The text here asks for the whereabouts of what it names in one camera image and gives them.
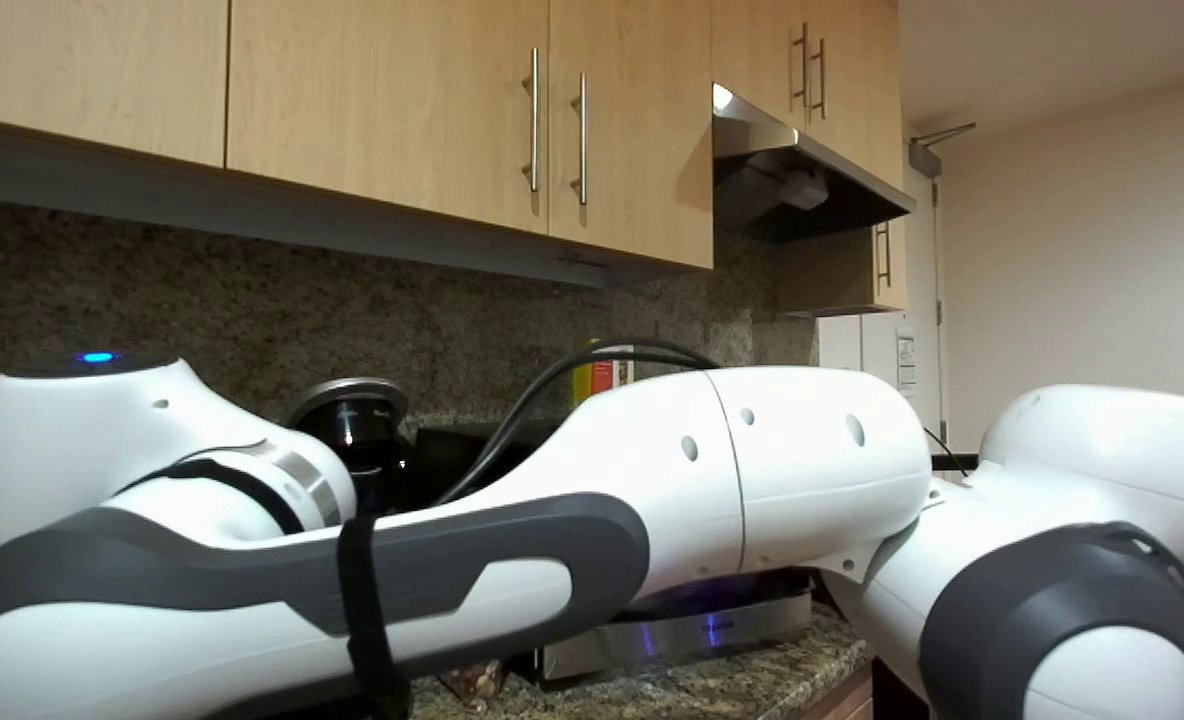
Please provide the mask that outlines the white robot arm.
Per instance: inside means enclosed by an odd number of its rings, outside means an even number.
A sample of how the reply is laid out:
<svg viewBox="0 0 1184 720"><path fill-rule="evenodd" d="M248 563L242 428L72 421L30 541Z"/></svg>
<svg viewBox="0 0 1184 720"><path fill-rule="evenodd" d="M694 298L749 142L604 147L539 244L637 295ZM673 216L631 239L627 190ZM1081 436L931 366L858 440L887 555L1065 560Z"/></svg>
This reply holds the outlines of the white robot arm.
<svg viewBox="0 0 1184 720"><path fill-rule="evenodd" d="M322 440L181 361L0 377L0 720L387 695L777 566L936 720L1184 720L1184 397L1037 387L944 481L877 377L673 373L371 514Z"/></svg>

